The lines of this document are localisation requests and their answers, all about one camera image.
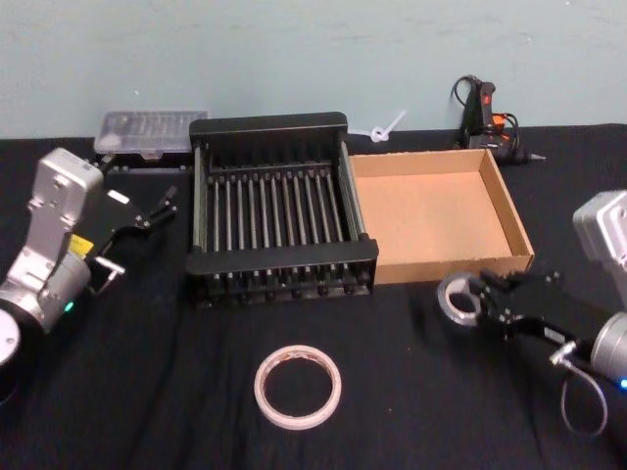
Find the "open cardboard box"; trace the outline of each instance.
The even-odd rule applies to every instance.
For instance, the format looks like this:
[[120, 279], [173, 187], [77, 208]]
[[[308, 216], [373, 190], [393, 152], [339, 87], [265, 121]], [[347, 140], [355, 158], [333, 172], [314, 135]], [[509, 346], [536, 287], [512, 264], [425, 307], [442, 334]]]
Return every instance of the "open cardboard box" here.
[[351, 156], [376, 284], [526, 270], [534, 253], [487, 150]]

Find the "black tablecloth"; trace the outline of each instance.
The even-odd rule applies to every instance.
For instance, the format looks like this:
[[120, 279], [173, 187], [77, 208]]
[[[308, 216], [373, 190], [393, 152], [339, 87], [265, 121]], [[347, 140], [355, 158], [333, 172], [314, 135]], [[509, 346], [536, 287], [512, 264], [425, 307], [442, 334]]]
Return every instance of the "black tablecloth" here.
[[[619, 309], [571, 217], [597, 192], [627, 186], [627, 126], [527, 128], [522, 137], [548, 158], [503, 168], [536, 251], [533, 270], [560, 269], [567, 291]], [[397, 132], [380, 144], [352, 137], [349, 147], [439, 150], [451, 139]], [[58, 146], [92, 155], [90, 139], [0, 141], [0, 272], [24, 242], [35, 163]], [[81, 297], [58, 325], [26, 393], [0, 410], [0, 468], [565, 469], [627, 461], [623, 395], [605, 386], [607, 431], [593, 441], [574, 437], [559, 415], [563, 374], [549, 365], [551, 350], [529, 339], [453, 334], [434, 310], [434, 284], [194, 311], [183, 292], [189, 173], [112, 174], [107, 184], [144, 208], [175, 184], [181, 211], [148, 242], [122, 243], [115, 255], [127, 267], [123, 282], [100, 298]], [[328, 353], [343, 380], [336, 412], [304, 432], [267, 422], [253, 394], [261, 361], [291, 344]], [[317, 370], [286, 366], [281, 375], [269, 392], [284, 409], [309, 409], [328, 392]], [[583, 389], [569, 401], [591, 426], [596, 406]]]

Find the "yellow label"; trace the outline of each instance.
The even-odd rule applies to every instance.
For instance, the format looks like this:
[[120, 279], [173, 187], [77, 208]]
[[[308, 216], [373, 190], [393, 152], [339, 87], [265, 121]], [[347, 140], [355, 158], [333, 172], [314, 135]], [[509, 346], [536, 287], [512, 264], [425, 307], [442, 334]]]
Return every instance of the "yellow label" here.
[[78, 235], [72, 235], [70, 239], [70, 250], [81, 259], [84, 259], [92, 248], [94, 248], [94, 244], [89, 240], [80, 238]]

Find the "dish rack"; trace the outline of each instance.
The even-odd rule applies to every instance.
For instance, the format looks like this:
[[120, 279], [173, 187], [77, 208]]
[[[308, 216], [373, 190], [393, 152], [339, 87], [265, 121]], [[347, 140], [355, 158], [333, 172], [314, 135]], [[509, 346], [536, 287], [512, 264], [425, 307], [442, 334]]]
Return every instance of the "dish rack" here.
[[192, 249], [201, 305], [367, 294], [365, 233], [341, 113], [198, 119]]

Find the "light blue wall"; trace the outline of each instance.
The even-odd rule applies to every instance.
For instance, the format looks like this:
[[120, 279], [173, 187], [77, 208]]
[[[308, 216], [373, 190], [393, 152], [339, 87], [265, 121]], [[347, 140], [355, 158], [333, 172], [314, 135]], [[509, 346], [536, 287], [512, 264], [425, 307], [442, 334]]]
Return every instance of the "light blue wall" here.
[[625, 0], [0, 0], [0, 137], [116, 109], [449, 128], [469, 72], [522, 125], [627, 121], [626, 53]]

